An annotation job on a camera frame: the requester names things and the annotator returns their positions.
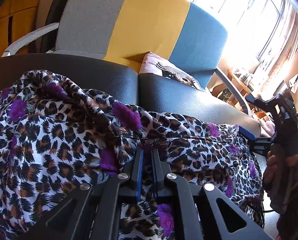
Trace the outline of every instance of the cartoon face on pillow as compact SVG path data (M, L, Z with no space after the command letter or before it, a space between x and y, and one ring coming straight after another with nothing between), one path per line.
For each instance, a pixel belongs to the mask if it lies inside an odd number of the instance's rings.
M180 69L174 69L169 66L164 66L160 62L156 64L156 67L161 69L163 77L173 79L182 84L197 88L195 79L184 71Z

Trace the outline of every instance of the purple flower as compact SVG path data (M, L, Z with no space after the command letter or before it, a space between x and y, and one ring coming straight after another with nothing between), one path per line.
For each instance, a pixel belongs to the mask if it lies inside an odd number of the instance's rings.
M211 136L217 137L220 135L218 128L213 123L209 123L209 130Z
M130 130L141 129L140 116L137 112L131 111L124 104L119 102L114 102L112 108L112 113L120 119L124 127Z
M229 151L233 152L233 155L236 156L236 154L240 152L240 149L239 149L239 147L236 147L233 144L231 144L229 146Z
M228 178L228 186L227 186L227 190L226 190L226 196L227 197L231 197L233 194L233 188L232 188L232 180L229 177Z
M9 95L9 88L5 88L2 92L1 92L1 98L3 100L5 100Z
M116 156L108 149L102 149L100 151L100 167L109 171L117 171Z
M164 237L169 237L174 229L172 210L168 204L161 204L157 206L157 216L160 217L159 224L163 228Z
M13 140L11 142L11 149L10 149L10 154L8 156L8 165L11 165L11 160L14 158L15 156L15 146L17 144L17 138L16 136L13 136Z
M255 179L257 176L257 173L256 173L256 169L253 161L249 161L249 166L250 166L250 176L252 179Z
M23 117L26 114L26 106L27 104L24 101L20 99L14 100L9 111L10 119L12 121L17 121L20 117Z
M63 93L63 89L60 85L57 85L56 83L52 82L43 87L44 92L50 94L50 95L55 95L57 97L60 97L62 99L66 99L67 95Z

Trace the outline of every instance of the leopard print fabric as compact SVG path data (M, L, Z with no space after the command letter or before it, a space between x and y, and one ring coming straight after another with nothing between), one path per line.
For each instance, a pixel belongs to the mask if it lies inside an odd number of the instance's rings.
M0 92L0 232L16 239L81 183L115 176L137 147L190 183L211 182L239 204L261 203L262 175L236 125L123 105L65 76L28 71ZM119 239L173 239L159 221L144 166L141 202L123 205ZM263 218L243 210L263 226Z

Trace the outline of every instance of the window frame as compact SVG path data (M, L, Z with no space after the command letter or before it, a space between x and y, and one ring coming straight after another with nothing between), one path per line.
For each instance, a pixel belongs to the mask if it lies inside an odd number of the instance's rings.
M227 1L227 0L224 0L223 4L221 5L221 7L220 7L220 9L218 10L217 13L219 13L219 12L221 11L221 9L222 9L222 7L223 7L223 5L225 4L226 1ZM266 3L265 3L265 5L264 5L264 7L263 7L262 12L263 12L264 9L266 8L266 6L267 6L267 4L268 4L268 1L269 1L269 0L266 0ZM238 25L239 22L241 21L241 19L242 19L243 15L245 14L245 12L246 12L249 8L252 7L252 5L253 5L254 2L255 2L255 0L250 0L250 1L249 1L248 6L247 6L247 8L245 9L245 11L243 12L243 14L241 15L241 17L240 17L240 19L239 19L237 25ZM274 2L273 2L272 0L271 0L271 2L273 3L273 5L274 5L274 7L275 7L275 9L276 9L276 11L277 11L279 17L278 17L277 20L276 20L275 26L274 26L274 28L273 28L273 30L272 30L270 36L268 37L267 42L266 42L265 45L263 46L262 50L259 51L258 54L257 54L257 56L256 56L257 59L258 59L259 61L260 61L261 57L263 56L265 50L267 49L267 47L268 47L270 41L272 40L272 38L273 38L273 36L274 36L274 34L275 34L275 32L276 32L276 29L278 28L279 23L281 22L282 15L283 15L283 13L284 13L284 9L285 9L285 3L286 3L285 0L282 0L282 4L281 4L281 8L280 8L280 10L276 7L276 5L274 4Z

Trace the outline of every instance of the leather cushion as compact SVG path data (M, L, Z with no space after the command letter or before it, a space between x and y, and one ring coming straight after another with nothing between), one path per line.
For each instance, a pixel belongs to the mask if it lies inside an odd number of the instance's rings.
M238 124L260 136L252 117L198 89L152 73L139 74L139 103L147 111L177 113L216 124Z
M134 70L75 55L30 53L0 58L0 91L33 69L64 75L81 88L104 91L124 104L139 104L138 74Z

